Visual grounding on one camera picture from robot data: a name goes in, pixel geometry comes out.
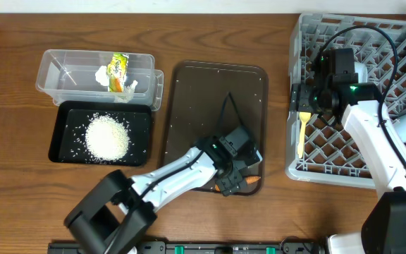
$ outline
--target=wooden table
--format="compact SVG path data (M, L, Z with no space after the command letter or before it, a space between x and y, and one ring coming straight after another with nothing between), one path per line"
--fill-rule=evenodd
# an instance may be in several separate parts
M180 61L239 63L269 75L262 190L252 197L188 192L165 206L148 231L170 241L281 241L358 231L375 191L292 181L285 175L288 50L298 15L0 14L0 253L46 253L71 240L63 219L112 166L58 164L47 153L57 107L35 89L47 49L152 54L166 76L154 115L151 158L158 167L170 78Z

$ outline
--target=black tray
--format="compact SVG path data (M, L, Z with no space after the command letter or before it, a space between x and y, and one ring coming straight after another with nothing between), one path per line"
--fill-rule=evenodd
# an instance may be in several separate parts
M178 64L171 81L161 165L182 157L198 138L211 134L228 92L233 95L246 127L253 133L264 161L267 90L267 74L256 66L197 61ZM234 108L227 102L222 134L228 135L238 125ZM261 189L264 163L252 167L249 175L260 176L261 180L236 195L252 195ZM216 192L214 180L196 190Z
M85 129L95 113L100 116L117 116L117 122L127 127L130 143L126 155L115 162L93 162L89 152L85 151ZM112 164L140 166L147 161L149 132L152 111L145 105L74 102L61 104L57 112L56 125L49 147L48 158L52 162L80 164Z

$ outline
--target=yellow spoon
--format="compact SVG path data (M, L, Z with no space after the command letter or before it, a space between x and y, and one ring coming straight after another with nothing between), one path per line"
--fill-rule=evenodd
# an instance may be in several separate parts
M303 148L305 147L305 129L307 127L307 122L311 118L311 113L308 112L300 112L299 118L302 122L300 126L300 138L299 138L299 145L297 146L297 154L299 158L303 158Z

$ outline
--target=yellow snack packet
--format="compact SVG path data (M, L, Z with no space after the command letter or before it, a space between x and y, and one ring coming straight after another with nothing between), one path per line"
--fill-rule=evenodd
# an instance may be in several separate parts
M111 63L107 66L107 76L109 77L109 92L123 92L126 81L126 68L128 66L128 56L113 53Z

